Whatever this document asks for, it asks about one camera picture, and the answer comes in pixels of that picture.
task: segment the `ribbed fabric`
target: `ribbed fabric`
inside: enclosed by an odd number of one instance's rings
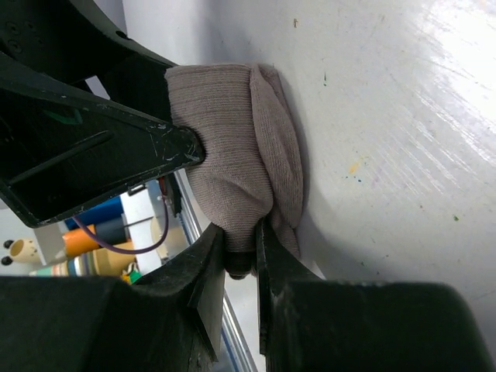
[[[186,171],[201,210],[226,231],[227,250],[254,251],[254,227],[269,215],[278,239],[298,257],[303,176],[275,69],[189,66],[165,76],[174,124],[192,128],[205,148],[205,161]]]

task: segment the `cable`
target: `cable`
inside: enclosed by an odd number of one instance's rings
[[[148,246],[147,248],[142,248],[140,250],[124,250],[123,248],[118,248],[117,246],[113,246],[112,244],[108,244],[106,241],[98,238],[76,215],[73,217],[73,220],[90,238],[92,238],[99,246],[111,250],[112,252],[121,253],[121,254],[142,254],[151,252],[158,248],[167,238],[167,233],[169,232],[169,214],[167,212],[167,204],[165,202],[165,195],[162,195],[162,201],[164,202],[164,211],[165,211],[165,227],[164,232],[162,232],[161,238],[153,244],[152,246]]]

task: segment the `paint speck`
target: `paint speck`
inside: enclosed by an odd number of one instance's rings
[[[350,170],[348,170],[348,173],[349,174],[355,173],[359,167],[360,167],[360,163],[358,161],[356,161],[355,163],[353,163],[351,165]]]

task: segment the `purple cable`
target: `purple cable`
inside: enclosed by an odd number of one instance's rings
[[[124,250],[123,248],[118,248],[117,246],[113,246],[112,244],[108,244],[107,242],[98,238],[77,216],[74,216],[73,220],[74,220],[74,222],[76,222],[76,225],[78,225],[90,238],[92,238],[96,243],[98,243],[99,246],[102,246],[103,248],[111,250],[112,252],[122,253],[122,254],[147,253],[147,252],[151,252],[152,250],[155,250],[156,248],[158,248],[160,246],[160,244],[162,244],[165,241],[165,238],[167,238],[167,233],[169,232],[169,214],[167,213],[167,204],[165,202],[164,196],[162,197],[162,199],[164,201],[164,211],[165,211],[164,232],[162,233],[162,236],[158,242],[156,242],[152,246],[148,246],[147,248],[142,248],[140,250]]]

